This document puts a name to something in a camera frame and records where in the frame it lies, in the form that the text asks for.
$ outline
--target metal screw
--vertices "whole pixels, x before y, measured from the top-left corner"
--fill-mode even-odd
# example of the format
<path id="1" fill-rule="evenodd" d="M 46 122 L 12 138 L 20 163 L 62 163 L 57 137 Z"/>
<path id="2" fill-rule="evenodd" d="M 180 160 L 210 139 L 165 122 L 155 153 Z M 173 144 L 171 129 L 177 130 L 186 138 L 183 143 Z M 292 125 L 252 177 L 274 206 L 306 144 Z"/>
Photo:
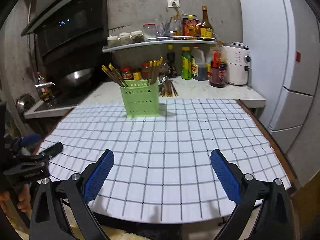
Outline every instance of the metal screw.
<path id="1" fill-rule="evenodd" d="M 42 180 L 42 183 L 43 184 L 47 184 L 49 182 L 49 179 L 48 178 L 44 178 L 43 180 Z"/>
<path id="2" fill-rule="evenodd" d="M 246 180 L 253 180 L 253 176 L 252 176 L 251 174 L 246 174 L 246 175 L 244 176 L 244 178 L 245 178 Z"/>
<path id="3" fill-rule="evenodd" d="M 75 173 L 71 176 L 72 180 L 78 180 L 80 178 L 80 174 L 79 173 Z"/>
<path id="4" fill-rule="evenodd" d="M 281 180 L 281 179 L 275 179 L 275 183 L 276 183 L 277 185 L 281 185 L 281 184 L 282 184 L 282 180 Z"/>

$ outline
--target grid paper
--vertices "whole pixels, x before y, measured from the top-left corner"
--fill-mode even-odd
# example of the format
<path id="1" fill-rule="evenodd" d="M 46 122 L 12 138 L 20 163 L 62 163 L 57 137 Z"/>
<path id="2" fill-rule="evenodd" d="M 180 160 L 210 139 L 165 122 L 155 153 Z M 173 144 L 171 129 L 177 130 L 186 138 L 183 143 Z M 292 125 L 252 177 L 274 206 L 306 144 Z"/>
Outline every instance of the grid paper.
<path id="1" fill-rule="evenodd" d="M 236 101 L 160 98 L 160 110 L 158 117 L 132 119 L 121 103 L 78 106 L 39 149 L 64 145 L 50 160 L 50 178 L 82 172 L 110 149 L 114 166 L 89 206 L 144 223 L 198 222 L 232 213 L 235 203 L 210 165 L 216 148 L 243 173 L 258 180 L 280 178 L 290 187 L 269 142 Z"/>

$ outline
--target range hood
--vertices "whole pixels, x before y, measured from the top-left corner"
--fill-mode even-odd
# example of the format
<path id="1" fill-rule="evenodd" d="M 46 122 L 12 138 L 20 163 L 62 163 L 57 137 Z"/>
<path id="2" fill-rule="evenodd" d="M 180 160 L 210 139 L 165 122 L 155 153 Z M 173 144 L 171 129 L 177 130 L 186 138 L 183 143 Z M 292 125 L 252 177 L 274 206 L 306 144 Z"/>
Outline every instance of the range hood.
<path id="1" fill-rule="evenodd" d="M 36 34 L 44 65 L 101 43 L 108 37 L 107 0 L 54 0 L 32 19 L 21 36 L 30 33 Z"/>

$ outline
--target human hand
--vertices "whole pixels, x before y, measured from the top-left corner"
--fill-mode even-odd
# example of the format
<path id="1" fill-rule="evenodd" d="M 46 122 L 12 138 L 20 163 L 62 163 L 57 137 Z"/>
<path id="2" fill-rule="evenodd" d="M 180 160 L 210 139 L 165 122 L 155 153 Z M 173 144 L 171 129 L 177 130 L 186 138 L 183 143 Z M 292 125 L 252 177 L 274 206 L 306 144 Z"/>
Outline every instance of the human hand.
<path id="1" fill-rule="evenodd" d="M 10 218 L 11 214 L 9 213 L 7 206 L 5 205 L 5 201 L 10 198 L 9 192 L 3 192 L 0 194 L 0 206 L 2 210 Z M 19 203 L 17 207 L 24 213 L 31 211 L 31 196 L 30 196 L 30 188 L 28 184 L 25 184 L 20 192 L 19 196 Z"/>

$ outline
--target blue rubber gripper pad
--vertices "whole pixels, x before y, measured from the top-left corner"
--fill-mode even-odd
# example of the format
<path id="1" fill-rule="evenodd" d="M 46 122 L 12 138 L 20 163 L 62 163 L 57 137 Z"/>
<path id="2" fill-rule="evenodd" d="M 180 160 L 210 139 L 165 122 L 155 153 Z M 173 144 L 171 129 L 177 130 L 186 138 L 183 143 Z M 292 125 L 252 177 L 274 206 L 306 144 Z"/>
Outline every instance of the blue rubber gripper pad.
<path id="1" fill-rule="evenodd" d="M 104 159 L 100 161 L 98 166 L 92 172 L 90 178 L 84 185 L 83 199 L 86 204 L 88 204 L 91 200 L 95 200 L 95 198 L 97 197 L 114 164 L 114 160 L 115 158 L 113 156 L 113 152 L 109 151 Z"/>
<path id="2" fill-rule="evenodd" d="M 239 204 L 241 201 L 240 185 L 217 150 L 213 150 L 211 152 L 210 161 L 214 172 L 217 174 L 220 183 L 228 196 L 228 199 Z"/>

